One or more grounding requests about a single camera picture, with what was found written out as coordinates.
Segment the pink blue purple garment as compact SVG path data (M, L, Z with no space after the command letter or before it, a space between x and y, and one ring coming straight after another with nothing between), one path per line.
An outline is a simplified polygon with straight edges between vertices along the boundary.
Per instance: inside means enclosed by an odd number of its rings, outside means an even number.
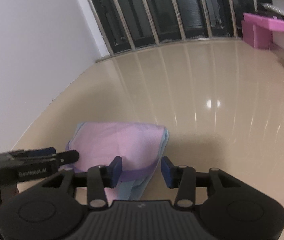
M119 156L122 173L114 189L105 189L109 203L139 200L151 180L169 140L164 126L139 122L83 122L77 125L66 150L79 152L71 166L76 172L109 165Z

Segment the pink box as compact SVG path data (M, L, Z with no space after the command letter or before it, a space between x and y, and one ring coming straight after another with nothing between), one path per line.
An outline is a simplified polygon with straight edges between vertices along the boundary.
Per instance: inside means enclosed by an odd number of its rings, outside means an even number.
M284 33L284 20L245 12L242 20L243 41L255 49L269 49L273 32Z

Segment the metal window bars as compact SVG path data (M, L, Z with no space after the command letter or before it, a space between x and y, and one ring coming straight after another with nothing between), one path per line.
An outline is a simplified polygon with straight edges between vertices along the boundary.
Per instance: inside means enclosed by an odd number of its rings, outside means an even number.
M238 38L272 0L88 0L109 55L177 41Z

